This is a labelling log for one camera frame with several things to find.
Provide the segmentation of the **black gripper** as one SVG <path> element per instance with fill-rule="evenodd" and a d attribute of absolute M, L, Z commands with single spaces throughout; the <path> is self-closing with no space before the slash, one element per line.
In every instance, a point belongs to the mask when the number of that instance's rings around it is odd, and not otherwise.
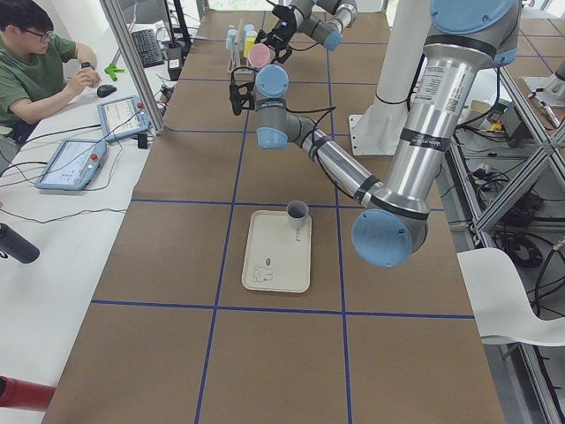
<path fill-rule="evenodd" d="M 275 52 L 274 62 L 285 62 L 292 55 L 289 43 L 293 35 L 294 23 L 280 19 L 269 33 L 260 30 L 254 43 L 271 48 Z"/>

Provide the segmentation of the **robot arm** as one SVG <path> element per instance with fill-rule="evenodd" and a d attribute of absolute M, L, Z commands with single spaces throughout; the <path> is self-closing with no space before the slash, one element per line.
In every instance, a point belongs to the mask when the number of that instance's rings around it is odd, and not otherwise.
<path fill-rule="evenodd" d="M 251 49 L 258 142 L 265 149 L 289 143 L 303 149 L 334 185 L 364 207 L 351 230 L 357 253 L 374 266 L 394 267 L 426 239 L 427 196 L 478 72 L 515 59 L 522 6 L 517 1 L 432 2 L 429 27 L 419 36 L 426 67 L 385 179 L 360 165 L 310 118 L 287 108 L 290 81 L 280 51 L 297 33 L 335 49 L 357 17 L 352 1 L 323 1 L 320 7 L 331 14 L 329 22 L 313 16 L 310 1 L 276 6 L 276 26 L 260 32 Z"/>
<path fill-rule="evenodd" d="M 293 52 L 306 51 L 291 46 L 296 34 L 304 34 L 327 51 L 334 51 L 343 40 L 343 32 L 358 15 L 356 1 L 291 1 L 273 5 L 277 18 L 269 32 L 260 30 L 248 55 L 249 64 L 262 68 L 283 64 Z"/>

